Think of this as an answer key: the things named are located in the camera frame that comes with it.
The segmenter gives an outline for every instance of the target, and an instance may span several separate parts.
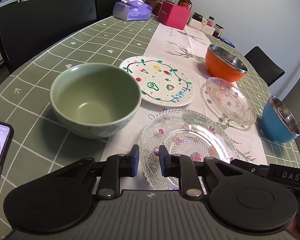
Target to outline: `dining table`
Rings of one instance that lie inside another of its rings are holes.
[[[238,125],[217,114],[204,91],[209,77],[205,53],[209,44],[218,45],[239,58],[247,74],[236,86],[254,106],[257,121],[251,127]],[[115,66],[133,56],[151,56],[180,66],[195,83],[195,100],[182,108],[207,115],[234,140],[240,159],[255,164],[280,164],[300,168],[295,141],[276,143],[262,130],[262,110],[270,97],[269,88],[252,65],[235,48],[210,35],[186,26],[174,29],[149,20],[123,21],[108,17],[89,25],[38,54],[23,64],[0,85],[0,121],[14,128],[0,179],[0,239],[11,227],[3,211],[7,194],[22,184],[56,171],[84,157],[105,160],[112,154],[127,153],[138,143],[146,123],[168,109],[142,101],[136,116],[117,134],[103,139],[79,137],[60,124],[50,104],[52,82],[63,71],[78,64],[102,62]],[[137,179],[124,178],[122,188],[151,190],[139,164]]]

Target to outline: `orange bowl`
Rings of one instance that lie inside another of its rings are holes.
[[[247,67],[229,51],[216,45],[209,45],[206,65],[212,77],[222,78],[228,82],[241,79],[248,71]]]

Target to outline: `liquor bottle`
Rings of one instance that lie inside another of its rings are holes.
[[[192,2],[190,0],[180,0],[178,2],[178,5],[181,6],[181,7],[184,7],[188,10],[191,10]]]

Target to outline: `green ceramic bowl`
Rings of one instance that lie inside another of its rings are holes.
[[[71,132],[85,138],[104,138],[132,120],[141,103],[141,91],[123,69],[87,63],[63,71],[54,80],[50,102],[57,118]]]

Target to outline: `white table runner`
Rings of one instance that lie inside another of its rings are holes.
[[[205,82],[209,78],[205,65],[205,55],[211,42],[205,34],[199,30],[186,26],[181,31],[160,24],[155,31],[144,56],[164,59],[186,71],[192,79],[195,89],[195,98],[187,106],[182,108],[191,109],[208,116],[217,122],[226,131],[239,151],[242,160],[255,159],[254,164],[267,164],[261,140],[255,125],[241,127],[237,123],[223,117],[207,98]],[[164,110],[164,107],[148,103],[144,100],[132,121],[117,134],[108,139],[102,159],[117,153],[128,153],[133,144],[139,144],[141,133],[147,122],[156,114]],[[151,190],[147,182],[142,164],[139,163],[136,178],[121,179],[121,188]]]

